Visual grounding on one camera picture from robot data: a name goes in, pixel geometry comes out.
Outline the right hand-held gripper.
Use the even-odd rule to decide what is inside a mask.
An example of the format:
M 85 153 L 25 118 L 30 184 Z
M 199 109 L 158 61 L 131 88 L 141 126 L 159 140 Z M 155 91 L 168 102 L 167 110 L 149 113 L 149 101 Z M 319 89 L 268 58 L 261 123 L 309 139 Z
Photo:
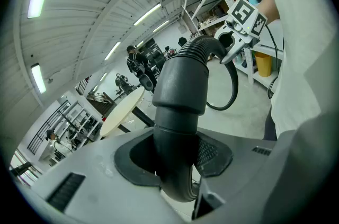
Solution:
M 259 42 L 266 26 L 267 17 L 247 0 L 237 0 L 228 10 L 225 26 L 220 27 L 214 37 L 219 42 L 234 42 L 221 64 L 231 62 L 242 48 L 252 48 Z

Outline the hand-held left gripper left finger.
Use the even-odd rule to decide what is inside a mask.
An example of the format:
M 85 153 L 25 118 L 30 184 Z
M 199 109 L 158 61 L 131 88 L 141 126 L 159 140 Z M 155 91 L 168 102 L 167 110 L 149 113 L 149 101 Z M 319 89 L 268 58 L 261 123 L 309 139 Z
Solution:
M 124 143 L 147 133 L 125 133 L 86 145 L 33 185 L 39 212 L 52 224 L 184 224 L 158 186 L 138 186 L 114 165 Z

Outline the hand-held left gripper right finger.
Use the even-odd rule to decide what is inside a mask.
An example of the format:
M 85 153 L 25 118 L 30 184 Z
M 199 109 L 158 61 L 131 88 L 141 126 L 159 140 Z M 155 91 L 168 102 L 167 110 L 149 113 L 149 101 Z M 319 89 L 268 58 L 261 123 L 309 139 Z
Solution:
M 217 177 L 201 180 L 195 224 L 313 224 L 331 218 L 339 194 L 339 111 L 327 112 L 266 145 L 234 152 Z

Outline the person's right forearm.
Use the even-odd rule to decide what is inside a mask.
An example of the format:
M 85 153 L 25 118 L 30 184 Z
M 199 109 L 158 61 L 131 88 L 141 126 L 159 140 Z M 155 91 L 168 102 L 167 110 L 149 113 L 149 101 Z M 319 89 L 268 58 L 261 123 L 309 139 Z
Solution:
M 267 18 L 267 25 L 280 18 L 275 0 L 261 0 L 259 5 L 257 6 L 257 9 L 260 14 L 264 15 Z

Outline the yellow bin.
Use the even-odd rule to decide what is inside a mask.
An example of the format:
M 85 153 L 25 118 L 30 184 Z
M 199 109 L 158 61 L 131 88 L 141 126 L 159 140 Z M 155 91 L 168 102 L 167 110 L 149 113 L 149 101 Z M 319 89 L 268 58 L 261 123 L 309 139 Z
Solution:
M 269 77 L 272 72 L 272 57 L 261 52 L 256 52 L 255 59 L 256 59 L 258 74 L 261 77 Z

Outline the dark blue trousers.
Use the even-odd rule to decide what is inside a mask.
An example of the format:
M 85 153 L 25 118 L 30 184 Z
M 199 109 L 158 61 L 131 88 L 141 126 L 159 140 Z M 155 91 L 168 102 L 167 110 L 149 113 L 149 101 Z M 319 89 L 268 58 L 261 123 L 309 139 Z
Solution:
M 271 116 L 271 110 L 272 108 L 269 109 L 269 112 L 265 120 L 263 140 L 277 141 L 276 128 L 275 128 L 275 123 Z

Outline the round wooden table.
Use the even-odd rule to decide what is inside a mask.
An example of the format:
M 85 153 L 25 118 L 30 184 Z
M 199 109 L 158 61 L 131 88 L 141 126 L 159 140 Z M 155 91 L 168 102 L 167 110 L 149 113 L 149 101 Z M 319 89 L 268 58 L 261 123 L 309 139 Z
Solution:
M 124 127 L 122 124 L 126 117 L 132 113 L 147 127 L 153 127 L 154 121 L 149 118 L 143 111 L 137 107 L 137 104 L 141 101 L 145 92 L 144 87 L 139 87 L 132 93 L 127 95 L 109 114 L 104 121 L 101 130 L 101 138 L 106 138 L 112 135 L 113 131 L 118 128 L 123 133 L 130 132 L 129 129 Z

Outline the black stair railing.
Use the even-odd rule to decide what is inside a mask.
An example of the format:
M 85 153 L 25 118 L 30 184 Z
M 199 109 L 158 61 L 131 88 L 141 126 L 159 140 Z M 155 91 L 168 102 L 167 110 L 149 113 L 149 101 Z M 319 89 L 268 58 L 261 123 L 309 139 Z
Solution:
M 55 128 L 57 125 L 57 121 L 62 118 L 61 115 L 66 109 L 70 107 L 70 102 L 66 100 L 40 127 L 38 132 L 34 135 L 34 137 L 29 142 L 27 149 L 33 153 L 34 155 L 38 151 L 40 145 L 45 140 L 46 132 L 49 129 Z

